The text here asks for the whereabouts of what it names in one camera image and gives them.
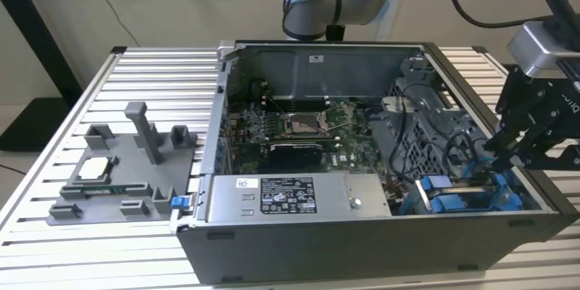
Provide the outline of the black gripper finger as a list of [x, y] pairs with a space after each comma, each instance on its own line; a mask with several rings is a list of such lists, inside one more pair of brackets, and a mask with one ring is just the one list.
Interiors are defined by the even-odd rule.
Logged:
[[511, 92], [500, 96], [496, 112], [502, 115], [499, 128], [484, 145], [487, 151], [500, 153], [511, 148], [520, 132], [524, 131], [531, 123], [531, 110], [543, 102], [544, 93], [532, 92], [530, 94]]
[[555, 145], [579, 138], [579, 130], [556, 123], [502, 123], [491, 138], [491, 151], [496, 157], [492, 170], [503, 172], [515, 166], [528, 170], [579, 170], [579, 145], [570, 144], [559, 156], [550, 156]]

